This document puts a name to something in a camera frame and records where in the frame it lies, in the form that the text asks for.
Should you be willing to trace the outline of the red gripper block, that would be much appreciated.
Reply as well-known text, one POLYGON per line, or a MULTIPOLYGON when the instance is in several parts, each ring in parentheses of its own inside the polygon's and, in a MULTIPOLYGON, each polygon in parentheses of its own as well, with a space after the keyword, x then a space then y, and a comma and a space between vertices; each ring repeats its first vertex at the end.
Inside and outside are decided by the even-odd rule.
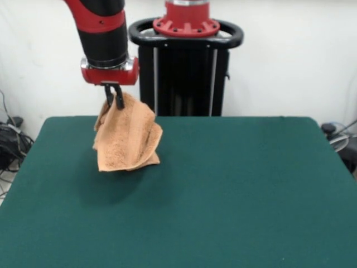
MULTIPOLYGON (((137 57, 129 57, 124 63, 115 68, 98 69, 89 65, 86 57, 81 60, 81 73, 89 84, 102 85, 104 83, 118 83, 114 85, 116 92, 116 105, 118 109, 124 109, 123 92, 120 85, 135 85, 139 76, 139 61, 137 57)), ((113 103, 111 86, 104 86, 108 106, 113 103)))

